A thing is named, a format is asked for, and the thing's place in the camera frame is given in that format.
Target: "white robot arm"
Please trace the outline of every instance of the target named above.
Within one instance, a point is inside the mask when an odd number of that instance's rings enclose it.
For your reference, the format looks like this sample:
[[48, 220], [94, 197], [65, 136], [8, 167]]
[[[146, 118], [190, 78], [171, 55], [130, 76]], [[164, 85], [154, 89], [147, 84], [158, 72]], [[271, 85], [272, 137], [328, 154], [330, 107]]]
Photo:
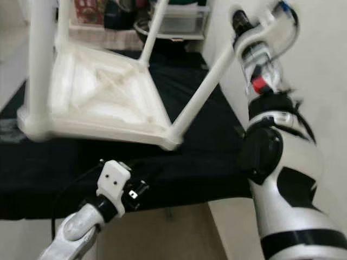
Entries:
[[[289, 97], [278, 57], [298, 36], [295, 11], [279, 1], [253, 25], [233, 15], [234, 48], [247, 81], [249, 118], [240, 166], [249, 177], [267, 260], [347, 259], [347, 240], [313, 204], [322, 156], [308, 123]], [[291, 41], [282, 51], [274, 40]]]

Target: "floor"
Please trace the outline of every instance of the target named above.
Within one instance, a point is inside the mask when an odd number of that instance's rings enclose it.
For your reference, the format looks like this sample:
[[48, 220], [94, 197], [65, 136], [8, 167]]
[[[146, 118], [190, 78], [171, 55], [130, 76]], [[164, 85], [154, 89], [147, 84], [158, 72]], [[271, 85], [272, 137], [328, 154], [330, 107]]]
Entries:
[[98, 260], [226, 260], [208, 204], [128, 213], [100, 234]]
[[232, 198], [208, 203], [229, 260], [264, 260], [253, 200]]

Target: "red button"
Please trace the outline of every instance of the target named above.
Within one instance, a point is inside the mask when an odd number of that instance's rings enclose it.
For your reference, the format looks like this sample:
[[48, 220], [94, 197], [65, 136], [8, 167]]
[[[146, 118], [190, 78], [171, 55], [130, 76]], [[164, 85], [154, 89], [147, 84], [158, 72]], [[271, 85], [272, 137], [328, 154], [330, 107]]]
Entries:
[[255, 92], [261, 94], [261, 90], [267, 86], [266, 81], [262, 77], [258, 77], [252, 81], [253, 88]]

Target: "white wall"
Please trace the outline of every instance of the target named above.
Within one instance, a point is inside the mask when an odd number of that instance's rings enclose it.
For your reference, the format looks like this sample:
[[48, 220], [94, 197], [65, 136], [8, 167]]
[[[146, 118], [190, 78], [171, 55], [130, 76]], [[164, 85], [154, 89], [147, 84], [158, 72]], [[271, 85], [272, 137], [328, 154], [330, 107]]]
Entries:
[[22, 13], [23, 13], [23, 18], [29, 22], [30, 21], [30, 5], [32, 0], [18, 0]]
[[16, 28], [16, 30], [23, 31], [24, 38], [23, 40], [21, 39], [22, 42], [17, 44], [10, 41], [11, 46], [8, 49], [11, 49], [10, 51], [12, 53], [8, 52], [4, 55], [0, 53], [0, 111], [17, 92], [28, 73], [29, 41], [26, 38], [26, 28], [23, 28], [23, 30]]
[[23, 13], [18, 1], [0, 0], [0, 28], [24, 26]]
[[[216, 59], [222, 46], [232, 42], [229, 7], [239, 3], [247, 12], [254, 14], [260, 2], [265, 1], [211, 0], [210, 27], [202, 50], [209, 65]], [[285, 78], [298, 90], [296, 95], [304, 98], [301, 111], [311, 123], [325, 158], [325, 175], [315, 203], [347, 233], [347, 1], [305, 0], [296, 1], [296, 6], [299, 9], [301, 33], [297, 44], [281, 59], [282, 65]], [[245, 125], [248, 116], [244, 84], [240, 66], [236, 62], [228, 69], [221, 85], [236, 115]], [[225, 216], [229, 215], [232, 219], [235, 211], [245, 210], [238, 208], [240, 203], [232, 208], [234, 204], [233, 200], [211, 203], [217, 226], [223, 230], [224, 235], [221, 236], [225, 238], [235, 232], [235, 226], [229, 225]], [[247, 201], [244, 206], [252, 207]], [[229, 251], [240, 251], [231, 243], [229, 246]]]

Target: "white plastic chair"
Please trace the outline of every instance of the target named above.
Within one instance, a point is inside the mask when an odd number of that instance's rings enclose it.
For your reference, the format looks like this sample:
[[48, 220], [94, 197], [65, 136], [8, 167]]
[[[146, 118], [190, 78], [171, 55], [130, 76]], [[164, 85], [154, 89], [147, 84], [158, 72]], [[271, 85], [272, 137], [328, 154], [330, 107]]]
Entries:
[[54, 60], [52, 1], [31, 7], [29, 84], [18, 110], [33, 140], [51, 134], [160, 145], [173, 150], [232, 62], [229, 44], [198, 91], [171, 124], [148, 70], [169, 0], [160, 0], [139, 60], [69, 40], [70, 0], [60, 1]]

